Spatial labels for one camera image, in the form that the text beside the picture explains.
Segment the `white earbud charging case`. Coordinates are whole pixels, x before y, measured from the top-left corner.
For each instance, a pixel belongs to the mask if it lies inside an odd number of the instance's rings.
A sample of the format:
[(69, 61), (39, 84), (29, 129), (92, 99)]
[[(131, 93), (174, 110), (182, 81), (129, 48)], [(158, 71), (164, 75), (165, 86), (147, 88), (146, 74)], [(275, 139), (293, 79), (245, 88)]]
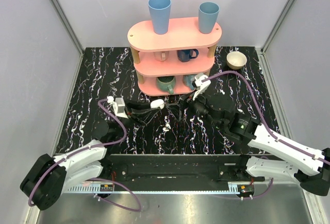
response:
[(157, 99), (150, 102), (150, 107), (163, 109), (165, 107), (163, 99)]

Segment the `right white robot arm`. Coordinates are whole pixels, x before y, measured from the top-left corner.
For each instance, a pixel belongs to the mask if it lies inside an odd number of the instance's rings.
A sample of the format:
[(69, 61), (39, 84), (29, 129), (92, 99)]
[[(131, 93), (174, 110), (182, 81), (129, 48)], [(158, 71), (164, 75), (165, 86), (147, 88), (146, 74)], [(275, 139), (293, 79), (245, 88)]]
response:
[(295, 142), (271, 130), (265, 119), (254, 119), (236, 110), (234, 103), (215, 103), (203, 95), (181, 96), (166, 108), (180, 121), (184, 111), (190, 111), (209, 122), (235, 144), (246, 144), (278, 157), (277, 161), (242, 156), (234, 168), (240, 181), (249, 177), (283, 178), (297, 183), (302, 189), (318, 195), (329, 193), (329, 148), (314, 149)]

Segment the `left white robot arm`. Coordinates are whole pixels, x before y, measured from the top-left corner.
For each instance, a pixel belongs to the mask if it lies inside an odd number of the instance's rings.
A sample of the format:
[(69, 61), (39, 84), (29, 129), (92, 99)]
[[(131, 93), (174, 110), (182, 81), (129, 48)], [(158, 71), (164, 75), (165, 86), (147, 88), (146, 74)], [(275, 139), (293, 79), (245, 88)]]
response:
[(81, 148), (60, 156), (51, 157), (41, 155), (26, 177), (23, 179), (20, 190), (28, 197), (28, 205), (36, 206), (39, 210), (50, 208), (71, 187), (88, 180), (107, 180), (111, 176), (110, 166), (101, 163), (109, 146), (124, 141), (127, 129), (124, 119), (141, 120), (147, 116), (146, 123), (164, 108), (164, 101), (157, 99), (152, 102), (128, 102), (123, 98), (111, 96), (98, 101), (98, 106), (108, 114), (120, 127), (123, 136), (116, 140), (103, 143), (92, 140)]

